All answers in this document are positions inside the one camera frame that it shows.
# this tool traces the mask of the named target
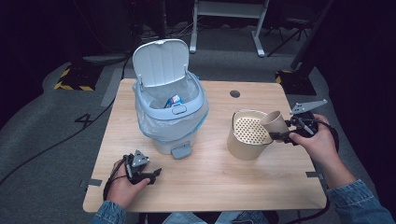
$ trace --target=yellow black tape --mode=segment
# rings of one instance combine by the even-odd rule
[[[71,66],[68,65],[64,72],[61,74],[61,77],[59,78],[58,82],[56,83],[54,89],[62,89],[62,90],[67,90],[67,91],[94,91],[95,87],[90,86],[90,85],[81,85],[79,84],[73,84],[73,83],[67,83],[65,84],[64,81],[69,78],[70,76],[73,76],[71,72]]]
[[[275,72],[275,79],[277,84],[282,84],[282,78],[280,77],[280,74],[285,74],[285,73],[294,73],[294,71],[280,70]]]

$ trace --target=beige mesh basket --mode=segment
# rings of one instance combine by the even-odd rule
[[[257,110],[238,110],[227,139],[227,148],[237,159],[251,161],[273,142],[270,134],[260,125],[266,114]]]

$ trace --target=white trash can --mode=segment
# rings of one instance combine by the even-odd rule
[[[191,154],[195,135],[209,111],[198,77],[188,71],[189,48],[179,39],[139,47],[133,56],[133,85],[140,131],[163,154]]]

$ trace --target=cable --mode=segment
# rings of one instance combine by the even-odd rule
[[[115,53],[125,53],[128,51],[131,51],[134,47],[125,50],[124,52],[121,51],[117,51],[114,49],[109,48],[108,46],[106,46],[95,34],[95,32],[93,31],[93,29],[91,28],[90,24],[88,23],[87,19],[85,18],[84,14],[82,13],[81,9],[79,8],[78,4],[76,3],[76,0],[73,0],[74,5],[76,6],[78,13],[81,15],[82,19],[84,20],[85,24],[88,26],[88,29],[90,30],[91,34],[93,35],[93,37],[98,41],[98,43],[105,49],[108,49],[109,51],[115,52]]]
[[[124,79],[125,66],[126,66],[126,64],[128,63],[128,61],[129,61],[130,58],[131,58],[131,57],[128,57],[128,58],[125,60],[125,63],[124,63],[124,65],[123,65],[123,67],[122,67],[121,79]],[[73,133],[72,135],[66,137],[64,140],[62,140],[62,141],[60,141],[60,142],[58,142],[58,143],[52,145],[51,147],[48,147],[48,148],[46,148],[46,149],[40,151],[39,153],[35,154],[33,157],[27,159],[26,161],[24,161],[23,163],[21,163],[20,165],[18,165],[17,167],[15,167],[15,168],[14,168],[13,170],[11,170],[5,177],[3,177],[3,178],[1,179],[1,181],[0,181],[0,186],[2,186],[3,183],[4,183],[12,174],[14,174],[16,171],[18,171],[22,166],[24,166],[24,165],[25,165],[26,163],[28,163],[29,161],[34,160],[35,158],[37,158],[37,157],[41,156],[42,154],[44,154],[44,153],[50,151],[51,149],[53,149],[53,148],[55,148],[55,147],[57,147],[57,146],[59,146],[59,145],[65,143],[66,141],[72,139],[73,137],[75,137],[75,136],[78,135],[79,133],[82,133],[86,128],[90,127],[90,126],[91,126],[93,123],[95,123],[100,117],[102,117],[102,115],[105,114],[105,112],[114,104],[114,101],[115,101],[115,99],[113,99],[113,100],[111,101],[111,103],[110,103],[110,104],[109,104],[109,105],[108,105],[108,106],[107,106],[107,107],[106,107],[95,119],[93,119],[91,122],[89,122],[87,125],[85,125],[85,126],[84,126],[82,129],[80,129],[79,131]]]

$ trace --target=trash can lid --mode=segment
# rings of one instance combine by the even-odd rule
[[[189,66],[189,48],[179,39],[157,40],[140,46],[133,56],[134,70],[144,87],[182,79]]]

